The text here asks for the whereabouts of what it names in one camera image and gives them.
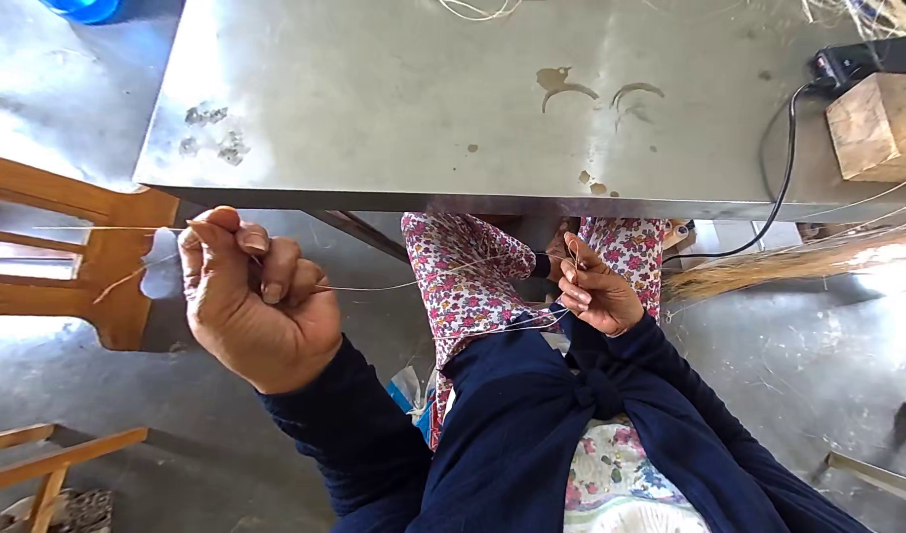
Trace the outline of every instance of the floral pants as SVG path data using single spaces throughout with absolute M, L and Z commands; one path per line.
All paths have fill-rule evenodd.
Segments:
M 578 232 L 634 287 L 655 318 L 664 224 L 660 219 L 585 217 Z M 510 283 L 528 278 L 535 267 L 534 252 L 514 237 L 469 214 L 407 212 L 400 229 L 433 332 L 437 369 L 470 341 L 502 331 L 522 313 L 531 317 L 522 327 L 560 331 L 550 310 L 527 305 Z M 431 412 L 434 449 L 451 390 L 440 373 Z

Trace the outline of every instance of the wooden stool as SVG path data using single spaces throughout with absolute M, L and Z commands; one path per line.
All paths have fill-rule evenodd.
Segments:
M 2 243 L 70 252 L 77 259 L 70 280 L 0 274 L 0 315 L 78 317 L 93 324 L 105 348 L 138 349 L 151 306 L 140 292 L 141 257 L 150 251 L 153 235 L 137 228 L 172 224 L 179 200 L 148 188 L 133 194 L 106 190 L 2 158 L 0 200 L 96 226 L 135 228 L 89 231 L 83 245 L 0 231 Z
M 0 432 L 0 450 L 51 436 L 55 424 L 36 424 L 27 428 Z M 68 467 L 121 450 L 147 440 L 147 428 L 135 428 L 115 435 L 94 439 L 52 454 L 44 454 L 0 468 L 0 489 L 33 477 L 43 476 L 32 503 L 28 524 L 30 533 L 45 533 L 55 512 L 55 497 L 61 491 Z

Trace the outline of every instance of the navy blue top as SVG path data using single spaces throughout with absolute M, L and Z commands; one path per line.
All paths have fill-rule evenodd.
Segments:
M 868 531 L 776 462 L 649 315 L 613 339 L 570 313 L 561 323 L 567 359 L 523 330 L 446 365 L 457 400 L 435 454 L 347 339 L 310 385 L 262 400 L 317 460 L 334 531 L 560 532 L 578 440 L 621 412 L 714 533 Z

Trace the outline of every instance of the person's left hand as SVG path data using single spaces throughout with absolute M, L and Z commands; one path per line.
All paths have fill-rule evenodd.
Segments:
M 562 289 L 558 302 L 612 337 L 640 321 L 643 305 L 627 280 L 613 272 L 577 235 L 566 233 L 565 243 L 578 264 L 561 261 L 564 275 L 558 282 Z
M 262 394 L 307 385 L 341 347 L 328 277 L 292 239 L 219 207 L 189 221 L 180 256 L 193 336 Z

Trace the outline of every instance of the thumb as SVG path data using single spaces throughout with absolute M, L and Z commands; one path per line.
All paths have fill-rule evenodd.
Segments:
M 188 221 L 202 251 L 198 292 L 206 305 L 236 309 L 247 296 L 249 256 L 228 230 L 197 220 Z

